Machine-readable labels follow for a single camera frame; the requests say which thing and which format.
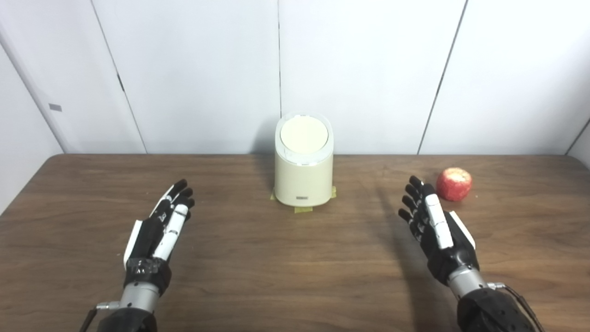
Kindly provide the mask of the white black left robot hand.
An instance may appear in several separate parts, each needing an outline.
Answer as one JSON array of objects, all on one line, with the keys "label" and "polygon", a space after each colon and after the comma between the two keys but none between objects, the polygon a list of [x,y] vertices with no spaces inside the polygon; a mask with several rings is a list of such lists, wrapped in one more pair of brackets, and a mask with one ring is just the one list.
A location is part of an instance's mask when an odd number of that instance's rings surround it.
[{"label": "white black left robot hand", "polygon": [[193,189],[181,179],[158,200],[144,220],[135,221],[124,253],[124,286],[141,282],[156,286],[162,296],[171,283],[171,254],[191,217]]}]

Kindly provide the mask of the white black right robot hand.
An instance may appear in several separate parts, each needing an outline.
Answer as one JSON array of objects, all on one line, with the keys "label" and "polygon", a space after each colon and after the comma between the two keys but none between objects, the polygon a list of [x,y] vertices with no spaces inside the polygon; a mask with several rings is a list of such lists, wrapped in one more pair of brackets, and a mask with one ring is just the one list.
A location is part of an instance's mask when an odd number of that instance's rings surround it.
[{"label": "white black right robot hand", "polygon": [[416,176],[410,176],[402,197],[405,208],[398,211],[419,242],[433,278],[448,285],[451,274],[462,267],[479,269],[474,241],[456,216],[444,210],[436,190]]}]

